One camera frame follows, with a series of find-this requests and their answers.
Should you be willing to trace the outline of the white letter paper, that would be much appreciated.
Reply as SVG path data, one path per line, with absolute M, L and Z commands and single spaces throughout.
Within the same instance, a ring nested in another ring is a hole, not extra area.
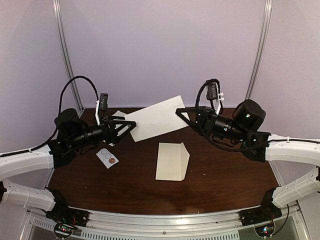
M 130 131 L 135 142 L 164 135 L 188 126 L 176 110 L 185 108 L 180 95 L 125 115 L 127 121 L 136 123 Z

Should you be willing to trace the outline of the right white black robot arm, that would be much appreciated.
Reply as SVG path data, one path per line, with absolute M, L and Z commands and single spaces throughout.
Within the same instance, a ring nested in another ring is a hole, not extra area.
M 320 142 L 259 131 L 266 112 L 253 100 L 241 102 L 232 117 L 225 117 L 207 106 L 178 108 L 175 112 L 200 136 L 216 148 L 242 153 L 255 162 L 288 161 L 313 165 L 296 180 L 268 190 L 259 207 L 241 212 L 266 221 L 281 216 L 281 209 L 291 202 L 320 190 Z

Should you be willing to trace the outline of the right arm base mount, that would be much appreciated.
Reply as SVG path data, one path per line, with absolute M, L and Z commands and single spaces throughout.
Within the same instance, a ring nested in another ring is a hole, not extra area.
M 262 238 L 270 238 L 274 235 L 276 232 L 275 219 L 281 216 L 281 209 L 267 198 L 262 200 L 260 206 L 239 212 L 242 226 L 254 225 L 255 233 Z

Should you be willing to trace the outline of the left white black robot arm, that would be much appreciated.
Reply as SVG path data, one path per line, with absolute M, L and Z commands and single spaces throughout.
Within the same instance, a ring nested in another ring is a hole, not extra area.
M 71 163 L 83 148 L 100 142 L 119 143 L 136 127 L 135 121 L 108 116 L 94 125 L 81 120 L 77 111 L 68 108 L 54 120 L 57 138 L 41 146 L 3 153 L 0 156 L 0 202 L 40 209 L 58 223 L 78 225 L 76 214 L 64 196 L 54 189 L 36 189 L 9 181 L 10 177 L 43 169 L 57 169 Z

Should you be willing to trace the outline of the cream paper envelope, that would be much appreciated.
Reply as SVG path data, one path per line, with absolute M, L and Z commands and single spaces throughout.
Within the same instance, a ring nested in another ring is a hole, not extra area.
M 186 177 L 190 154 L 183 142 L 158 145 L 155 179 L 183 181 Z

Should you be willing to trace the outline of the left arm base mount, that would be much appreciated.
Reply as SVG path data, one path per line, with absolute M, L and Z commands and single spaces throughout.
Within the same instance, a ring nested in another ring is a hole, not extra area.
M 89 212 L 86 210 L 60 207 L 52 211 L 44 211 L 45 216 L 55 222 L 53 233 L 60 239 L 69 238 L 72 234 L 80 233 L 79 227 L 86 227 L 89 220 Z

